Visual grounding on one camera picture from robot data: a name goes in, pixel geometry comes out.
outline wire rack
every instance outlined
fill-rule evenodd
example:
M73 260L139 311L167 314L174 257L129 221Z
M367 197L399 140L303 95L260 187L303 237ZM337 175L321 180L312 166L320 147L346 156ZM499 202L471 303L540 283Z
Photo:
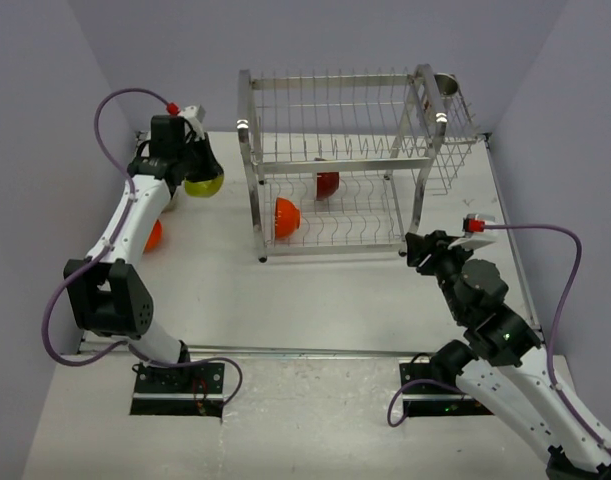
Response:
M477 140L455 77L434 74L428 65L413 73L256 79L242 71L237 129L261 260L268 254L404 251L393 171L413 173L414 230L425 192L447 194ZM316 201L316 173L334 171L340 172L338 191ZM279 196L292 201L303 220L286 240L273 236Z
M274 238L273 228L264 230L268 247L291 252L292 247L400 246L402 218L384 172L341 174L338 191L322 201L315 200L315 188L309 174L266 179L264 225L273 224L278 197L290 199L301 212L300 228L286 239Z

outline red bowl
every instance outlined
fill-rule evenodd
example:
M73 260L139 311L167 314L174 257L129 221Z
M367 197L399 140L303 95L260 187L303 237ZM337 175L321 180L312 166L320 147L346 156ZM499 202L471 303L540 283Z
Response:
M289 237L301 226L301 212L296 206L283 197L276 199L274 209L274 237Z
M338 172L322 172L316 174L316 200L325 200L334 195L341 182Z

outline black mounting plate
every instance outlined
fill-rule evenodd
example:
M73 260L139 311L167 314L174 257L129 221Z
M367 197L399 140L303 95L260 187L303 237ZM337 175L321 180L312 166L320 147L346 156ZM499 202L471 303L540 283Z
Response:
M158 368L138 363L130 415L222 417L225 364Z
M401 386L415 379L431 379L429 363L401 363L399 365ZM403 409L408 417L461 417L469 415L491 415L481 403L467 395L457 395L434 385L415 385L408 388L404 395L417 395L417 398L404 398Z

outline red connector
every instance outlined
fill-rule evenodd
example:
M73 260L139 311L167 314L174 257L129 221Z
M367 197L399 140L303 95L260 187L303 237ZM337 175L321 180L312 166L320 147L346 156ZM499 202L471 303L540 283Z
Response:
M170 102L167 104L167 113L170 115L178 115L181 112L181 109L174 102Z
M485 220L476 220L475 218L466 218L463 220L463 231L477 233L483 230L485 230Z

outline orange object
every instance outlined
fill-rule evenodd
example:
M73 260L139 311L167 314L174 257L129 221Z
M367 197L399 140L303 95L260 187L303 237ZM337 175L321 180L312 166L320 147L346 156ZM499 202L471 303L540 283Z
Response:
M154 250L159 243L161 243L161 238L163 238L163 225L160 220L156 220L154 227L152 228L152 233L149 234L149 238L147 239L147 243L145 244L145 252L151 252Z
M283 197L276 199L274 210L274 236L289 237L301 226L301 212L296 206Z

